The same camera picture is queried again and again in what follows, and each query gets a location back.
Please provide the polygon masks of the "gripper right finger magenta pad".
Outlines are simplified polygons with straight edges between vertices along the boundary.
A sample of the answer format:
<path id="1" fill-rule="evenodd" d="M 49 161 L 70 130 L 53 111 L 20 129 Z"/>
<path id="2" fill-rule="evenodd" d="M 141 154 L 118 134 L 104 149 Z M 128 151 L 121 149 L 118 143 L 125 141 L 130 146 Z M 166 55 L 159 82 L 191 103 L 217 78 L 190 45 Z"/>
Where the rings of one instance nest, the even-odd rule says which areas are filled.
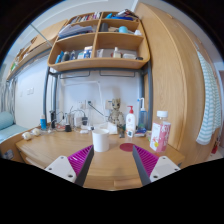
<path id="1" fill-rule="evenodd" d="M 132 154 L 143 186 L 180 170 L 167 156 L 158 157 L 139 146 L 133 146 Z"/>

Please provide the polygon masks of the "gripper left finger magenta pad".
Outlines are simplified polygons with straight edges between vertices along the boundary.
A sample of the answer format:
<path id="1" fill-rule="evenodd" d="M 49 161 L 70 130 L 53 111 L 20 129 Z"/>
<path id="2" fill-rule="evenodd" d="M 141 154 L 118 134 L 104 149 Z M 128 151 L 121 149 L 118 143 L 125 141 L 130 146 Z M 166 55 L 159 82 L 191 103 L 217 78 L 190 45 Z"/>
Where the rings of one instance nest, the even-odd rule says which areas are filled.
<path id="1" fill-rule="evenodd" d="M 78 186 L 83 186 L 93 155 L 94 147 L 90 145 L 68 157 L 59 156 L 45 170 Z"/>

